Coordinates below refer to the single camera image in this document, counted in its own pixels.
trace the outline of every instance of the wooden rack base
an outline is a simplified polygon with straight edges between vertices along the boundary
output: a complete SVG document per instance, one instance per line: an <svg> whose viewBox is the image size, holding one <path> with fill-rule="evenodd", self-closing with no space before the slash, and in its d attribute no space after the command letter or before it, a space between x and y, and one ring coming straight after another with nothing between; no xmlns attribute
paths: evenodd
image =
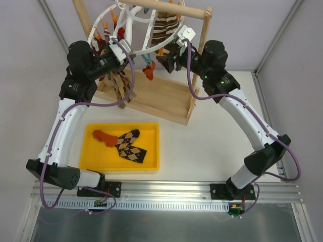
<svg viewBox="0 0 323 242"><path fill-rule="evenodd" d="M202 19L203 28L198 49L201 53L205 44L209 21L212 16L212 7L201 10L155 0L120 0L120 2ZM73 4L84 33L86 37L88 37L92 28L92 23L84 0L73 0ZM128 76L131 76L129 70L126 70L126 72ZM199 89L195 88L196 80L197 76L194 75L192 85L197 94ZM95 96L109 101L116 101L116 95L112 83L110 83L111 82L107 79L100 82ZM136 71L136 84L134 90L137 97L130 103L126 103L128 107L179 124L188 124L194 108L195 99L192 98L187 85L158 76L155 76L152 81L149 81L141 71Z"/></svg>
<svg viewBox="0 0 323 242"><path fill-rule="evenodd" d="M125 69L125 72L129 77L131 76L130 70ZM108 101L116 101L113 87L106 83L106 81L99 83L95 96ZM154 77L152 81L149 81L145 74L136 71L134 91L137 97L130 103L125 102L127 107L179 124L188 124L195 99L191 107L187 109L187 100L191 95L187 85L162 77ZM195 88L195 93L198 94L198 92L199 88Z"/></svg>

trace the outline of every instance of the cable clip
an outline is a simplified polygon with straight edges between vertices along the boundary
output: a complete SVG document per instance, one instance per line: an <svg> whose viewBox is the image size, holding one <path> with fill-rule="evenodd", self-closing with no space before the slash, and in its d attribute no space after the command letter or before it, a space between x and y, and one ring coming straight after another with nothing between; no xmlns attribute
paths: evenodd
<svg viewBox="0 0 323 242"><path fill-rule="evenodd" d="M267 137L270 137L271 135L273 135L273 134L272 134L272 132L270 132L270 130L269 130L269 129L267 129L267 130L268 130L268 132L266 133L266 136L267 136Z"/></svg>

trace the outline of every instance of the clothespin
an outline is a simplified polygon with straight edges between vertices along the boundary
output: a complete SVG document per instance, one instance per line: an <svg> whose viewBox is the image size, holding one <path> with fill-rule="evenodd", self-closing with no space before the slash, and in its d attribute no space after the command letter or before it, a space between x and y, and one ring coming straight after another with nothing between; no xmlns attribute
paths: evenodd
<svg viewBox="0 0 323 242"><path fill-rule="evenodd" d="M163 56L163 55L164 55L163 49L164 49L164 48L160 48L160 49L158 50L158 54L157 54L157 56Z"/></svg>
<svg viewBox="0 0 323 242"><path fill-rule="evenodd" d="M103 26L103 29L108 29L108 26L109 26L109 22L106 21L106 24L103 22L103 20L101 19L101 23L102 23L102 26Z"/></svg>
<svg viewBox="0 0 323 242"><path fill-rule="evenodd" d="M111 33L108 30L109 22L106 21L106 24L105 24L101 19L101 23L102 23L103 28L104 28L104 40L105 40L106 43L108 43L110 41L110 36L111 36Z"/></svg>
<svg viewBox="0 0 323 242"><path fill-rule="evenodd" d="M106 41L102 39L100 32L97 28L95 28L97 36L94 35L95 40L97 41L98 47L99 47L99 53L105 48Z"/></svg>
<svg viewBox="0 0 323 242"><path fill-rule="evenodd" d="M143 60L146 62L146 64L148 66L151 66L152 65L152 62L151 62L151 57L150 57L150 54L148 53L147 54L148 57L145 57L144 54L141 55L141 57L143 58Z"/></svg>
<svg viewBox="0 0 323 242"><path fill-rule="evenodd" d="M115 16L112 10L110 11L110 13L111 13L111 17L112 17L113 23L114 24L117 24L118 15Z"/></svg>
<svg viewBox="0 0 323 242"><path fill-rule="evenodd" d="M180 20L180 19L181 19L181 17L182 17L182 15L180 15L180 14L176 14L176 18L177 18L178 20Z"/></svg>
<svg viewBox="0 0 323 242"><path fill-rule="evenodd" d="M96 52L96 53L99 53L99 46L98 46L98 43L96 41L96 36L95 34L93 34L93 39L91 40L91 44L92 44L92 49Z"/></svg>
<svg viewBox="0 0 323 242"><path fill-rule="evenodd" d="M95 28L95 30L96 30L97 36L95 36L94 38L95 38L97 41L102 40L101 34L100 34L100 32L98 31L98 29L97 29L97 28Z"/></svg>

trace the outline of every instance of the red sock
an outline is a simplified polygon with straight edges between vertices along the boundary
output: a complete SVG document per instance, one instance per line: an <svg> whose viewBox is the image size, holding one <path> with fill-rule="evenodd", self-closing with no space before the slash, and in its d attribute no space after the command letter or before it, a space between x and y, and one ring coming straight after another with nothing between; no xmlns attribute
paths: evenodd
<svg viewBox="0 0 323 242"><path fill-rule="evenodd" d="M100 142L103 141L106 146L114 147L118 142L118 136L108 135L101 130L94 130L93 138L99 140Z"/></svg>

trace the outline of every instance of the white table surface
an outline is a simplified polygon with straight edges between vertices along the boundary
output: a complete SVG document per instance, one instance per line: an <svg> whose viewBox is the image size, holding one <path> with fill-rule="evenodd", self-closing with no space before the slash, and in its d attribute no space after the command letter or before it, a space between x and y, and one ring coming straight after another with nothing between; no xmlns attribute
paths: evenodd
<svg viewBox="0 0 323 242"><path fill-rule="evenodd" d="M186 72L156 70L156 75L187 82ZM231 72L240 83L245 95L261 115L255 86L250 72ZM201 80L199 96L206 96ZM106 103L94 97L92 102ZM196 101L188 126L130 108L89 107L75 135L70 152L70 166L78 167L85 127L90 123L159 123L160 168L157 171L105 172L107 179L171 180L224 182L242 165L253 149L233 118L213 100ZM278 174L274 165L270 172ZM279 182L266 175L261 182Z"/></svg>

